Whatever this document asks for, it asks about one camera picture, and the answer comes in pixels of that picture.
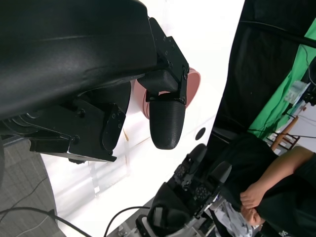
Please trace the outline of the person's hand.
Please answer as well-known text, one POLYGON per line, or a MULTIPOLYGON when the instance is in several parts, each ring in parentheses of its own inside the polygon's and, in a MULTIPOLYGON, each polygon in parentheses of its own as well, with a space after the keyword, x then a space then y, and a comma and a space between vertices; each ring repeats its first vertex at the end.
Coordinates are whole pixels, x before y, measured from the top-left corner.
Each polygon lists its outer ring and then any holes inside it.
POLYGON ((241 204, 245 208, 255 208, 257 207, 265 192, 256 187, 249 187, 246 191, 240 194, 241 204))
POLYGON ((262 225, 264 220, 261 219, 260 215, 257 213, 256 209, 251 208, 243 208, 241 210, 241 214, 243 215, 244 219, 252 226, 262 225))

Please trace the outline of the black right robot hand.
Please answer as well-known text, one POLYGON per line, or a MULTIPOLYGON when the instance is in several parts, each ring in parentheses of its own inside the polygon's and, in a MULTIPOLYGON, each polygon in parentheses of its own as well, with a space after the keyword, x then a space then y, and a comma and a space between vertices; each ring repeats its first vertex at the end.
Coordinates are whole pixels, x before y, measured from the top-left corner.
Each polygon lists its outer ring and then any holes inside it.
POLYGON ((219 194, 232 166, 223 161, 211 168, 206 152, 205 144, 197 145, 155 195, 147 222, 157 236, 182 229, 198 218, 219 194))

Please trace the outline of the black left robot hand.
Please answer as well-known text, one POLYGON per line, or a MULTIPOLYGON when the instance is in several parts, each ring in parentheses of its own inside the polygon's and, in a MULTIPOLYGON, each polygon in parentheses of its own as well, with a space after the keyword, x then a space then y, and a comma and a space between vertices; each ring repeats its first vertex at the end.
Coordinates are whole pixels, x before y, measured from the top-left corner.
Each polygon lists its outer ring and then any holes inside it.
POLYGON ((113 162, 131 82, 145 88, 156 148, 174 149, 189 64, 138 0, 3 0, 0 133, 31 151, 113 162))

